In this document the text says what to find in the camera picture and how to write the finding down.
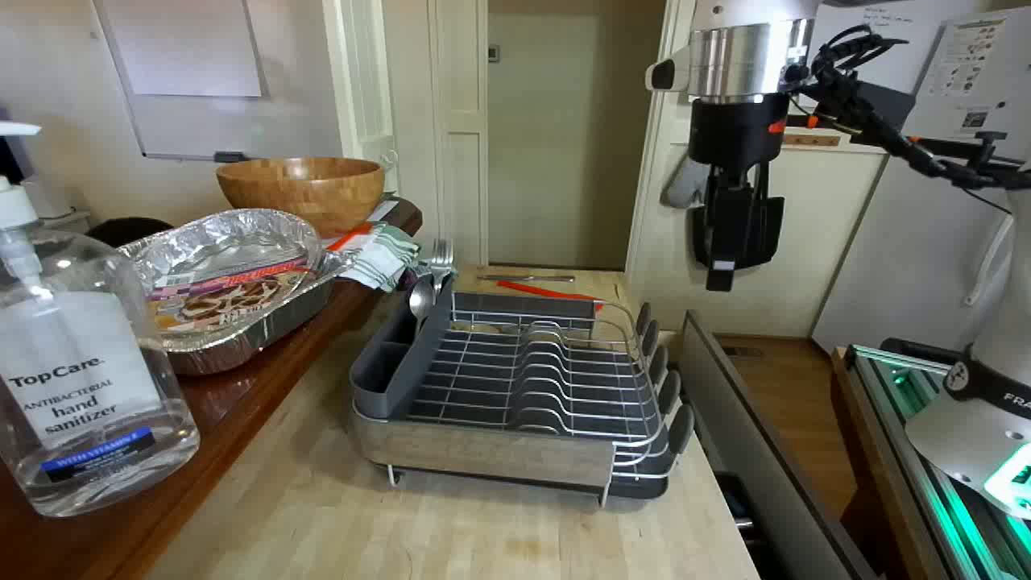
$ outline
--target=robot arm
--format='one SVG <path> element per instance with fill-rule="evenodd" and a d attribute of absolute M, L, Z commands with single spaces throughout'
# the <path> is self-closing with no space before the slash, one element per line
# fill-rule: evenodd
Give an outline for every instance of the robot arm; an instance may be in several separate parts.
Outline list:
<path fill-rule="evenodd" d="M 747 22 L 751 14 L 777 14 L 771 22 Z M 857 68 L 906 46 L 869 26 L 852 26 L 821 46 L 805 65 L 815 0 L 698 2 L 688 48 L 646 68 L 649 91 L 676 91 L 692 107 L 685 153 L 709 165 L 702 207 L 692 210 L 692 248 L 709 266 L 709 290 L 730 290 L 733 271 L 777 253 L 784 200 L 771 195 L 771 160 L 778 153 L 788 99 L 805 93 L 821 117 L 852 130 L 864 141 L 906 157 L 926 177 L 962 190 L 1028 188 L 1014 165 L 991 160 L 991 137 L 967 144 L 967 165 L 940 157 L 930 144 L 906 137 L 869 102 L 869 84 Z"/>

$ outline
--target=dish rack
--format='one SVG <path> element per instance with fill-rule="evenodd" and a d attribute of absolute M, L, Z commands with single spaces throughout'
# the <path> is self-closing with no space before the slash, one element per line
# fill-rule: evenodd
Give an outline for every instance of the dish rack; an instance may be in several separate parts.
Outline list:
<path fill-rule="evenodd" d="M 352 363 L 362 450 L 400 468 L 653 498 L 692 431 L 657 323 L 614 302 L 440 290 Z"/>

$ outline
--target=white wall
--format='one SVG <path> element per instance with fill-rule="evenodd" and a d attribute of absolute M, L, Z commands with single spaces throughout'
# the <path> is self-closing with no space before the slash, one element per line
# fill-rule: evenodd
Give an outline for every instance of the white wall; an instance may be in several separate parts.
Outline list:
<path fill-rule="evenodd" d="M 319 0 L 248 0 L 248 8 L 268 91 L 312 120 L 319 149 L 339 149 Z M 213 165 L 139 153 L 91 0 L 3 0 L 0 77 L 10 117 L 46 127 L 25 149 L 52 194 L 95 216 L 171 221 L 226 207 Z"/>
<path fill-rule="evenodd" d="M 620 266 L 659 0 L 490 0 L 490 260 Z"/>

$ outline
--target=clear plastic bottle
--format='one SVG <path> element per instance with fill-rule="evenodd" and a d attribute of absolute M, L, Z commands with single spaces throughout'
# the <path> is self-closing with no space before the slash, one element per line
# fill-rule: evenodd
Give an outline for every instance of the clear plastic bottle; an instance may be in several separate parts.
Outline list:
<path fill-rule="evenodd" d="M 82 234 L 31 248 L 0 177 L 0 458 L 39 516 L 118 503 L 200 434 L 130 260 Z"/>

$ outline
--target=wooden countertop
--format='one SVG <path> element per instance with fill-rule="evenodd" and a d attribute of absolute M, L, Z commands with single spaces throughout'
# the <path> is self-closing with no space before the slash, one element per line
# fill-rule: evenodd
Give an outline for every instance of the wooden countertop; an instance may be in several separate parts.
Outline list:
<path fill-rule="evenodd" d="M 400 203 L 391 221 L 415 232 L 423 211 Z M 76 519 L 41 519 L 10 472 L 0 476 L 3 576 L 139 576 L 223 480 L 255 431 L 341 329 L 362 325 L 373 292 L 341 279 L 326 312 L 238 369 L 180 381 L 200 426 L 200 450 L 159 486 Z"/>
<path fill-rule="evenodd" d="M 618 274 L 557 290 L 625 301 Z M 698 440 L 649 503 L 415 469 L 386 486 L 341 382 L 378 319 L 295 382 L 151 576 L 757 576 Z"/>

